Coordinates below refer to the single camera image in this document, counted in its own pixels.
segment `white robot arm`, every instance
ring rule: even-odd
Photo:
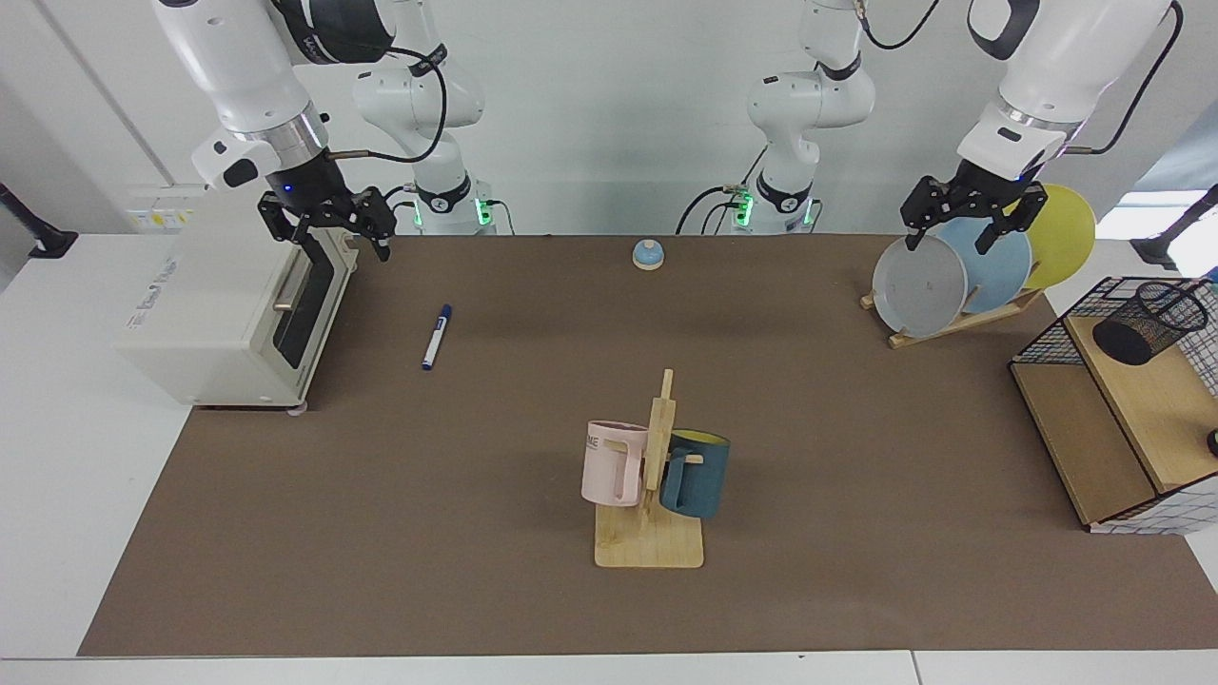
[[[435,65],[443,66],[447,98],[442,98],[435,79],[415,73],[418,69],[378,68],[359,74],[356,106],[368,123],[392,137],[407,155],[426,157],[414,163],[414,186],[420,200],[414,223],[419,232],[493,234],[495,223],[486,205],[490,186],[465,168],[452,135],[442,133],[436,139],[441,127],[447,132],[482,118],[486,108],[482,88],[473,74],[448,59],[436,32],[430,0],[396,0],[391,9],[398,27],[393,45],[436,55]]]
[[[425,147],[412,157],[432,162],[420,172],[420,194],[436,183],[436,194],[445,196],[459,185],[459,180],[446,185],[448,177],[465,178],[456,143],[438,137],[445,122],[434,112],[448,108],[441,106],[447,96],[430,84],[442,78],[438,67],[447,50],[435,40],[431,15],[421,0],[151,2],[169,43],[220,119],[222,128],[195,151],[195,166],[208,184],[222,189],[266,177],[273,193],[263,196],[258,208],[275,239],[303,244],[311,227],[342,227],[369,238],[384,261],[397,223],[378,189],[354,194],[346,188],[326,147],[323,116],[296,79],[294,63],[376,62],[396,50],[395,37],[410,46],[426,45],[415,51],[423,59],[410,68],[406,96],[375,93],[370,104],[368,98],[361,100],[362,110],[375,110],[376,123],[385,128],[402,122],[398,128],[406,133],[398,139],[408,151]],[[398,71],[407,72],[390,72],[398,78]],[[454,124],[473,123],[481,115],[481,94],[470,83],[458,77],[452,89]],[[363,91],[357,85],[357,98]],[[436,134],[431,149],[414,139],[429,126]],[[447,177],[429,176],[436,168]]]
[[[973,0],[970,32],[1007,63],[1006,77],[960,144],[955,178],[924,177],[901,207],[910,250],[959,216],[993,219],[977,241],[982,254],[1001,235],[1027,230],[1047,200],[1037,174],[1067,150],[1169,6],[1183,21],[1172,0]]]
[[[737,232],[787,233],[805,223],[821,158],[808,134],[860,123],[876,105],[876,85],[862,69],[861,37],[854,0],[805,0],[799,39],[816,65],[765,78],[749,94],[749,118],[769,147],[749,188],[748,225],[738,222]]]

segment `yellow plate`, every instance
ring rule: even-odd
[[[1049,202],[1028,229],[1037,264],[1026,288],[1057,285],[1083,268],[1095,247],[1095,212],[1082,195],[1046,183]]]

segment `gray plate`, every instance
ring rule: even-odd
[[[916,252],[905,239],[884,250],[871,282],[876,312],[888,328],[910,338],[929,338],[951,325],[968,290],[960,255],[943,240],[927,235]]]

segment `marker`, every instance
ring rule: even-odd
[[[445,329],[448,328],[448,319],[452,317],[452,305],[445,305],[445,308],[440,310],[440,318],[436,319],[436,330],[431,334],[428,352],[423,355],[423,371],[431,371],[431,367],[436,366],[436,352],[440,351],[440,341],[445,339]]]

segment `wooden mug holder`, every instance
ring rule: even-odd
[[[702,520],[672,513],[660,505],[660,479],[676,413],[672,369],[665,369],[660,396],[652,400],[642,500],[633,507],[597,505],[596,562],[600,568],[700,568],[705,559]],[[689,463],[699,463],[700,458],[688,457]]]
[[[1039,266],[1040,266],[1039,262],[1032,264],[1032,272],[1028,274],[1029,278],[1033,273],[1037,273],[1037,268]],[[980,285],[973,288],[973,290],[968,294],[968,297],[965,299],[965,307],[967,307],[973,301],[973,299],[977,297],[980,290],[982,290]],[[927,338],[914,338],[909,335],[905,330],[900,330],[888,338],[888,346],[892,347],[893,350],[900,350],[901,347],[909,347],[910,345],[917,345],[918,342],[926,342],[927,340],[934,340],[935,338],[952,335],[962,330],[968,330],[971,328],[977,328],[979,325],[985,325],[988,323],[994,323],[996,321],[1002,321],[1005,318],[1022,314],[1023,312],[1028,311],[1028,307],[1030,307],[1044,294],[1045,294],[1044,290],[1023,289],[1022,291],[1019,291],[1018,295],[1015,296],[1013,300],[991,312],[985,312],[982,314],[962,313],[957,316],[956,321],[954,321],[951,325],[944,328],[943,330],[935,333],[934,335],[929,335]],[[859,306],[861,306],[864,310],[875,310],[876,293],[871,291],[867,295],[864,295],[862,300],[859,301]]]

